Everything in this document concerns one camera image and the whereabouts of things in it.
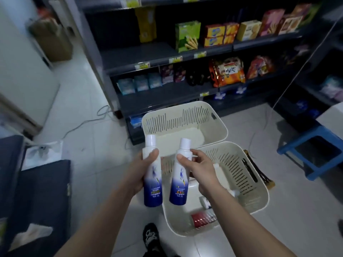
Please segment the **person's left hand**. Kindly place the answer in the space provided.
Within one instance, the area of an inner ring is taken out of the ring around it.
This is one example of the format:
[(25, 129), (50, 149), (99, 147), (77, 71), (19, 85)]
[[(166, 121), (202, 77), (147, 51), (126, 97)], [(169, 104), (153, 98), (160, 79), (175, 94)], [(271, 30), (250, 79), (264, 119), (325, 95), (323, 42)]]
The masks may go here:
[(129, 165), (123, 183), (128, 187), (131, 197), (139, 193), (143, 188), (144, 176), (149, 166), (145, 166), (142, 150), (135, 156)]

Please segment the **pink wafer box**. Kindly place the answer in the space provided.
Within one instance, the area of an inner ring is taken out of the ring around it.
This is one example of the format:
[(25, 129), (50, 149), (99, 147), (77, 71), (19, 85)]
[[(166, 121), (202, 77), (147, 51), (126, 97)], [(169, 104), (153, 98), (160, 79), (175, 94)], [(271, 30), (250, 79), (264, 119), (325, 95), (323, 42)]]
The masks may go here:
[(272, 9), (266, 11), (262, 18), (262, 24), (258, 33), (259, 37), (275, 34), (276, 29), (279, 25), (285, 13), (285, 9)]

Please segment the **black snack packets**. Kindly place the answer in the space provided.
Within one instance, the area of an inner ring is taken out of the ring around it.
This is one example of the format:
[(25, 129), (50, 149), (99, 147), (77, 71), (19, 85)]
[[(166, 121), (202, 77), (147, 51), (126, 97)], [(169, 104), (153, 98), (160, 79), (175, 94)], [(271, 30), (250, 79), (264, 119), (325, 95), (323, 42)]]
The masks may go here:
[(186, 82), (190, 86), (203, 86), (205, 83), (213, 84), (208, 69), (191, 69), (186, 72)]

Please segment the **dark grey shelving unit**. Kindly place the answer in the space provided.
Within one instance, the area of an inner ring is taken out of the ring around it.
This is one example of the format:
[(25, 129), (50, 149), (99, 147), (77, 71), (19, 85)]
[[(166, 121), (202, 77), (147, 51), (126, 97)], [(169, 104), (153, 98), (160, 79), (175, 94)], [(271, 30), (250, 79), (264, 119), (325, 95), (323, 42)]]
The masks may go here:
[[(237, 55), (247, 67), (254, 55), (264, 52), (276, 61), (275, 73), (257, 77), (247, 81), (247, 94), (229, 95), (228, 102), (210, 102), (219, 115), (238, 112), (252, 107), (262, 101), (270, 100), (277, 93), (278, 87), (272, 87), (273, 80), (281, 80), (295, 74), (295, 66), (281, 65), (281, 53), (291, 45), (305, 41), (310, 37), (319, 39), (315, 29), (322, 32), (328, 28), (329, 21), (343, 9), (343, 0), (199, 0), (198, 2), (183, 3), (183, 0), (141, 0), (140, 8), (155, 8), (157, 23), (157, 40), (139, 44), (138, 19), (134, 15), (135, 8), (122, 8), (124, 0), (75, 0), (76, 6), (85, 21), (84, 30), (88, 30), (94, 39), (96, 55), (102, 73), (111, 80), (115, 90), (119, 110), (126, 120), (129, 137), (133, 145), (143, 143), (143, 131), (135, 131), (129, 125), (129, 117), (138, 116), (150, 111), (188, 102), (196, 99), (204, 92), (213, 96), (219, 88), (213, 87), (211, 80), (203, 85), (190, 86), (186, 80), (177, 84), (175, 81), (167, 83), (166, 87), (157, 90), (142, 91), (141, 94), (122, 95), (119, 93), (117, 80), (123, 77), (152, 72), (170, 64), (170, 60), (182, 56), (177, 67), (194, 69), (198, 66), (204, 69), (210, 59), (221, 59)], [(204, 27), (214, 22), (243, 22), (243, 19), (257, 19), (268, 9), (284, 7), (287, 11), (294, 8), (301, 1), (319, 1), (321, 7), (313, 21), (284, 36), (264, 36), (254, 40), (238, 41), (219, 47), (204, 47), (200, 41), (197, 51), (178, 52), (176, 50), (175, 25), (188, 21), (201, 23), (200, 37)]]

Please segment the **black patterned shoe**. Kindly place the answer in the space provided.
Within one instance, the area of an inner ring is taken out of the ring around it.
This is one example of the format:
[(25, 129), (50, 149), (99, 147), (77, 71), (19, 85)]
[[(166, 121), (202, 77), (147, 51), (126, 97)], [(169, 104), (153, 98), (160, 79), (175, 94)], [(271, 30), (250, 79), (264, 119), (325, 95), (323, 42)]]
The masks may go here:
[(154, 223), (149, 223), (144, 227), (142, 236), (147, 249), (143, 257), (163, 257), (164, 251), (161, 248), (159, 232)]

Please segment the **white cabinet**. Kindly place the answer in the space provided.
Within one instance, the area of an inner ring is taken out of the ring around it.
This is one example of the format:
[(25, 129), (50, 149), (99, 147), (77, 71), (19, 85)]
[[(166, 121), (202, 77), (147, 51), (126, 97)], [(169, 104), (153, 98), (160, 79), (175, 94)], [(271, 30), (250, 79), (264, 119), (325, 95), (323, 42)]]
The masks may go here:
[(0, 119), (32, 136), (44, 127), (60, 84), (0, 5)]

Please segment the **brown cardboard box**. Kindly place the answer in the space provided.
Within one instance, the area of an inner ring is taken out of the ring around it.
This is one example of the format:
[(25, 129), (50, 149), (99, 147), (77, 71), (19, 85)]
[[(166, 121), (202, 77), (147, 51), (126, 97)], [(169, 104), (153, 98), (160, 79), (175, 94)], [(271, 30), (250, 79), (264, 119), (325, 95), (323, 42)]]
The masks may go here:
[(28, 30), (50, 62), (72, 59), (73, 45), (62, 25), (54, 18), (40, 18), (31, 21)]

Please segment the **brown and black brush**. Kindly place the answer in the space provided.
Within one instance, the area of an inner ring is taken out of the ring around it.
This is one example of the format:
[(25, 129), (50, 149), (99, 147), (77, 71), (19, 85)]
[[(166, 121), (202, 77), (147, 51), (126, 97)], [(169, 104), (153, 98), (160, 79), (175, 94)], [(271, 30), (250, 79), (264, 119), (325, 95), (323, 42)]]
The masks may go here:
[(243, 150), (244, 153), (247, 155), (247, 157), (249, 158), (250, 162), (252, 163), (252, 165), (254, 166), (256, 172), (259, 174), (260, 178), (262, 179), (262, 181), (264, 182), (265, 186), (267, 187), (268, 190), (271, 190), (272, 188), (275, 187), (275, 182), (272, 181), (271, 179), (269, 179), (261, 170), (260, 168), (255, 164), (255, 162), (252, 160), (252, 157), (249, 154), (248, 150)]

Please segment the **person's left forearm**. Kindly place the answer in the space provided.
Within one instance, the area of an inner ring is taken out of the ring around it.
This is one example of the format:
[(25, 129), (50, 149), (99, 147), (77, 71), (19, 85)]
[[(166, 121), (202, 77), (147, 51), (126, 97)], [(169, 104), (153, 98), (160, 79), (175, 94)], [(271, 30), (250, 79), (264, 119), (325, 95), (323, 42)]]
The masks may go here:
[(111, 257), (129, 204), (142, 184), (121, 185), (54, 257)]

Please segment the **red box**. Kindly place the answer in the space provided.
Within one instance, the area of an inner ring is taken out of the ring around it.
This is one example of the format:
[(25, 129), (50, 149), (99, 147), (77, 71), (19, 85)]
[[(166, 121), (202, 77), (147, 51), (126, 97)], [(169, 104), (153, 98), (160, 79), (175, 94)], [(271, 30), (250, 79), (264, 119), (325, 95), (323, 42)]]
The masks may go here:
[(212, 208), (194, 213), (191, 215), (191, 220), (194, 228), (200, 229), (205, 227), (215, 221), (217, 221), (217, 216), (215, 215)]

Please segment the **white and blue bottle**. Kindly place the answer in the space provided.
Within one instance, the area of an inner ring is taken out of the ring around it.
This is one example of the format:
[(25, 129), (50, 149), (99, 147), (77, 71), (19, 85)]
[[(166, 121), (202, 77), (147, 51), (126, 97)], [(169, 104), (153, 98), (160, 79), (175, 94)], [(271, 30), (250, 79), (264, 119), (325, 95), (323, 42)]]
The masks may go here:
[(181, 154), (188, 160), (192, 160), (190, 146), (190, 139), (181, 138), (179, 149), (175, 153), (169, 201), (177, 206), (183, 206), (186, 204), (189, 183), (189, 172), (179, 163), (177, 155)]
[[(142, 150), (143, 159), (157, 148), (155, 135), (146, 135), (145, 147)], [(161, 158), (158, 156), (154, 162), (148, 165), (144, 175), (144, 205), (147, 207), (158, 207), (163, 202), (162, 197), (162, 177), (161, 177)]]

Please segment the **white tissue pack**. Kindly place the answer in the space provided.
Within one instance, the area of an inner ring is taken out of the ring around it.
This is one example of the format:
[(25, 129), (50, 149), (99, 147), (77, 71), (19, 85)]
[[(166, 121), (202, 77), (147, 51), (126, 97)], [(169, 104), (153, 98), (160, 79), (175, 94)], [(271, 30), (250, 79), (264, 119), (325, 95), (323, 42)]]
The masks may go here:
[(55, 141), (26, 149), (21, 171), (63, 159), (63, 141)]

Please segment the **purple snack packet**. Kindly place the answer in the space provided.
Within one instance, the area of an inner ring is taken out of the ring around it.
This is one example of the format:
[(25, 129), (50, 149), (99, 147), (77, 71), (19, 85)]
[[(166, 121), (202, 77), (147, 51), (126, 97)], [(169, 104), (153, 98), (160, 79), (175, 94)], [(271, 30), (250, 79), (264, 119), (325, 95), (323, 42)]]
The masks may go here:
[(186, 69), (179, 66), (174, 70), (174, 82), (182, 82), (186, 78)]
[(173, 82), (174, 81), (173, 64), (164, 65), (160, 67), (160, 74), (161, 74), (161, 80), (162, 80), (163, 85)]

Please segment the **person's right forearm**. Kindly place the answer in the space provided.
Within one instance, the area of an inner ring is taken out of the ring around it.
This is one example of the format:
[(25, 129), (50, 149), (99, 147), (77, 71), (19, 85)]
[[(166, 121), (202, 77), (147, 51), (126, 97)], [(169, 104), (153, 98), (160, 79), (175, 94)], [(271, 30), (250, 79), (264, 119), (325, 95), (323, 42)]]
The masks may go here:
[(236, 257), (297, 257), (220, 184), (199, 191), (209, 200)]

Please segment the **cream slotted plastic basket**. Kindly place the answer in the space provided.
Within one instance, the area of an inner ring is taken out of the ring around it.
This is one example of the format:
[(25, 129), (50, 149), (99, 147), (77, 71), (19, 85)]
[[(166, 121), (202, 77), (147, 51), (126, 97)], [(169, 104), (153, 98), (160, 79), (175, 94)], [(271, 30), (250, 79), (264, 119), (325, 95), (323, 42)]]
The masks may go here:
[(174, 155), (181, 138), (197, 149), (224, 141), (228, 129), (206, 102), (195, 101), (148, 112), (142, 118), (144, 136), (155, 135), (160, 157)]
[[(233, 181), (239, 195), (238, 203), (250, 214), (263, 210), (269, 203), (269, 192), (264, 182), (256, 172), (247, 155), (241, 147), (232, 142), (218, 142), (199, 148), (213, 162), (218, 163)], [(195, 236), (219, 226), (215, 221), (200, 229), (194, 228), (191, 215), (203, 211), (199, 197), (199, 183), (190, 178), (187, 201), (183, 206), (176, 206), (169, 201), (171, 189), (172, 170), (174, 166), (174, 155), (163, 157), (161, 160), (163, 211), (169, 229), (181, 237)]]

